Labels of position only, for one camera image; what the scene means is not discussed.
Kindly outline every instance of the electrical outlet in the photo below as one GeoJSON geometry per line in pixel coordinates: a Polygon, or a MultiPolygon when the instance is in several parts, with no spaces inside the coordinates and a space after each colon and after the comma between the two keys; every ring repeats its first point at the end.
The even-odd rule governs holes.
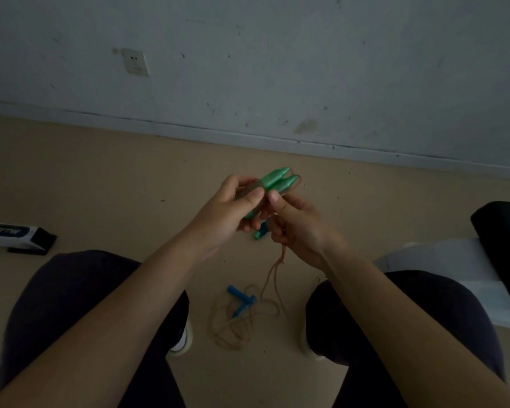
{"type": "Polygon", "coordinates": [[[121,49],[123,55],[124,67],[131,75],[149,75],[147,69],[146,57],[143,52],[129,50],[128,48],[121,49]]]}

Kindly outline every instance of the white sneaker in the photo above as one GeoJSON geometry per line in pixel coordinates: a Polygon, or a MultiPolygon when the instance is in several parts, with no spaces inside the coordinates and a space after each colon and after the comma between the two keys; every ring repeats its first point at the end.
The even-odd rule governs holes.
{"type": "Polygon", "coordinates": [[[308,338],[306,337],[306,320],[304,321],[302,331],[300,332],[300,349],[302,349],[302,353],[304,355],[310,359],[313,359],[314,361],[322,361],[325,359],[323,355],[318,355],[310,349],[308,338]]]}
{"type": "Polygon", "coordinates": [[[181,339],[170,349],[167,356],[176,357],[186,353],[192,345],[192,339],[191,319],[187,317],[187,323],[185,324],[185,329],[183,329],[181,339]]]}

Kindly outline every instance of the forearm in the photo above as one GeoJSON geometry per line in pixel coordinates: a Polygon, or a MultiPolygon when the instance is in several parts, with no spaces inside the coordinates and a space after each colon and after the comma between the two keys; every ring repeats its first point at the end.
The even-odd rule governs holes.
{"type": "Polygon", "coordinates": [[[0,407],[115,407],[199,260],[181,234],[0,392],[0,407]]]}
{"type": "Polygon", "coordinates": [[[409,407],[510,406],[507,385],[340,237],[324,261],[409,407]]]}

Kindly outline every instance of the floor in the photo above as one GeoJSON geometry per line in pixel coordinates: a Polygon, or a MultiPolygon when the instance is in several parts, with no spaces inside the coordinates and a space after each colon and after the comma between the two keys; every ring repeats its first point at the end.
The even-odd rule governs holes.
{"type": "MultiPolygon", "coordinates": [[[[372,260],[409,241],[471,237],[471,213],[510,201],[509,180],[0,117],[0,222],[56,233],[52,254],[102,249],[143,260],[229,173],[261,177],[281,166],[302,175],[299,193],[372,260]]],[[[171,362],[188,406],[332,405],[346,370],[300,353],[302,310],[318,273],[290,253],[279,280],[290,321],[259,318],[240,352],[219,349],[207,335],[210,305],[224,288],[262,284],[278,256],[271,240],[239,234],[190,282],[195,342],[171,362]]],[[[0,248],[0,341],[16,298],[47,259],[0,248]]],[[[510,383],[510,330],[498,334],[510,383]]]]}

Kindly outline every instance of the jump rope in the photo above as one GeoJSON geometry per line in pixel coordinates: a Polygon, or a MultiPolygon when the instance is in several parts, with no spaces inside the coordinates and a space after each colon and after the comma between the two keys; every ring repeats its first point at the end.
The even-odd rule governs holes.
{"type": "MultiPolygon", "coordinates": [[[[268,203],[266,195],[269,191],[276,190],[280,195],[284,195],[295,189],[301,180],[300,176],[293,174],[292,169],[283,167],[239,189],[236,199],[246,196],[257,187],[262,187],[265,190],[265,197],[245,216],[245,219],[252,219],[261,212],[268,203]]],[[[251,341],[256,315],[277,318],[283,312],[286,318],[289,319],[278,290],[278,267],[283,263],[285,255],[286,246],[282,245],[282,253],[266,275],[266,281],[262,289],[255,284],[246,286],[243,292],[238,292],[236,289],[229,287],[227,292],[224,292],[214,303],[211,310],[209,333],[220,348],[226,350],[243,349],[251,341]],[[263,297],[272,274],[278,302],[263,297]],[[240,301],[238,301],[238,298],[244,298],[244,303],[239,308],[238,303],[240,301]]]]}

